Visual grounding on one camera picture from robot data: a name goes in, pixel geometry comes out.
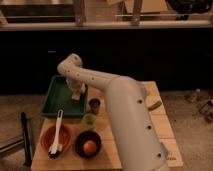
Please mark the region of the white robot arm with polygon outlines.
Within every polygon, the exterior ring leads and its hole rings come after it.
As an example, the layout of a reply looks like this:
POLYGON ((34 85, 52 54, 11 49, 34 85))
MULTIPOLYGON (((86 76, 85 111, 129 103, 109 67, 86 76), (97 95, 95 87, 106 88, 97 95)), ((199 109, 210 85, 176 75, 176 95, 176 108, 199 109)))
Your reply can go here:
POLYGON ((170 171, 145 104, 143 84, 131 77, 85 69, 76 54, 57 66, 71 82, 104 93, 105 108, 123 171, 170 171))

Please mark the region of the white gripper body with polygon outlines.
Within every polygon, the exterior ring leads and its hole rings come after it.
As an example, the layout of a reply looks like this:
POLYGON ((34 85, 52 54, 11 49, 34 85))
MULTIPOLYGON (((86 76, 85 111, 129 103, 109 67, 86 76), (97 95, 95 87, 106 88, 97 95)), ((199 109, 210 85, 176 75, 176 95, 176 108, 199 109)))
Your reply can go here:
POLYGON ((86 90, 86 86, 84 83, 73 80, 73 79, 66 79, 68 87, 72 90, 75 96, 80 96, 86 90))

